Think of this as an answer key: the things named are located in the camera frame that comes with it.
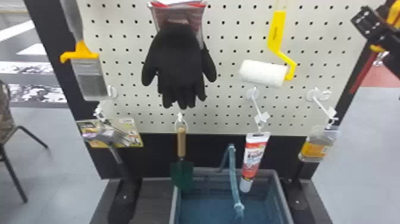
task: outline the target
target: camouflage fabric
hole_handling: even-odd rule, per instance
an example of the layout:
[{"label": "camouflage fabric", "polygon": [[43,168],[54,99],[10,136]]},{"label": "camouflage fabric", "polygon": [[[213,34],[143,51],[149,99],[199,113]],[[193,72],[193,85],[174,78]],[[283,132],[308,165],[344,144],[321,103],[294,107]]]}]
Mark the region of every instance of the camouflage fabric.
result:
[{"label": "camouflage fabric", "polygon": [[10,112],[10,90],[6,83],[0,80],[0,142],[4,143],[4,139],[14,128],[14,119]]}]

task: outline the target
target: white tube cap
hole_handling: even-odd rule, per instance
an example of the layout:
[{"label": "white tube cap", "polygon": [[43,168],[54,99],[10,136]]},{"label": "white tube cap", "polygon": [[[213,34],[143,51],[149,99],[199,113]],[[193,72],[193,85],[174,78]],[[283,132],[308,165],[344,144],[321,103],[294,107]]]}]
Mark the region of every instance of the white tube cap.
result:
[{"label": "white tube cap", "polygon": [[240,179],[240,183],[239,183],[239,189],[243,192],[243,193],[247,193],[250,191],[251,189],[251,185],[253,184],[253,180],[246,180],[243,177]]}]

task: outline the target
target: chair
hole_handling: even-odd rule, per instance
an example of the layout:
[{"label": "chair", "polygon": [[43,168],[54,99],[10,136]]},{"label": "chair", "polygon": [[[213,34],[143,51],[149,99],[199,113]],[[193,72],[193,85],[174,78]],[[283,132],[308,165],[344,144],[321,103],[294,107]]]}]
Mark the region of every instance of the chair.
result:
[{"label": "chair", "polygon": [[10,163],[10,160],[7,157],[7,154],[4,150],[4,145],[13,136],[13,134],[15,134],[17,130],[22,130],[35,141],[43,145],[43,147],[45,147],[46,149],[48,148],[48,146],[38,137],[34,136],[34,134],[28,131],[24,126],[15,125],[14,119],[10,112],[10,95],[11,94],[8,85],[0,80],[0,161],[5,163],[5,166],[10,173],[15,187],[17,187],[18,193],[20,194],[23,202],[27,203],[28,198],[26,197],[24,189],[22,188],[21,183],[18,180],[18,177],[15,174],[15,171]]}]

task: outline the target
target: tube label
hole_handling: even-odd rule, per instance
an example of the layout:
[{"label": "tube label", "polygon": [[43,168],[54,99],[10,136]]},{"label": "tube label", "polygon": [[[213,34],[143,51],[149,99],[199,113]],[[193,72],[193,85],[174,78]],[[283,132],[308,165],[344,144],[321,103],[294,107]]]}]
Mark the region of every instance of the tube label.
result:
[{"label": "tube label", "polygon": [[245,179],[254,178],[256,175],[270,135],[270,132],[247,134],[242,167],[242,176]]}]

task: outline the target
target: blue hose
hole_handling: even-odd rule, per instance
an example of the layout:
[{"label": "blue hose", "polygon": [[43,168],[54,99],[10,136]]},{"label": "blue hose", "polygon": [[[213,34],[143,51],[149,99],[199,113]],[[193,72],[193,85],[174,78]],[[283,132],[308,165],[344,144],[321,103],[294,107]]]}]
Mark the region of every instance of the blue hose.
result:
[{"label": "blue hose", "polygon": [[238,190],[238,180],[236,179],[236,156],[235,156],[236,148],[235,148],[235,145],[233,145],[233,144],[228,145],[228,149],[226,150],[226,152],[224,154],[221,165],[217,172],[221,172],[223,170],[223,167],[226,163],[226,159],[228,156],[228,152],[229,152],[230,188],[232,190],[233,201],[235,202],[233,207],[236,210],[235,220],[239,220],[240,223],[242,223],[243,217],[244,217],[245,206],[242,204],[242,202],[240,200],[239,190]]}]

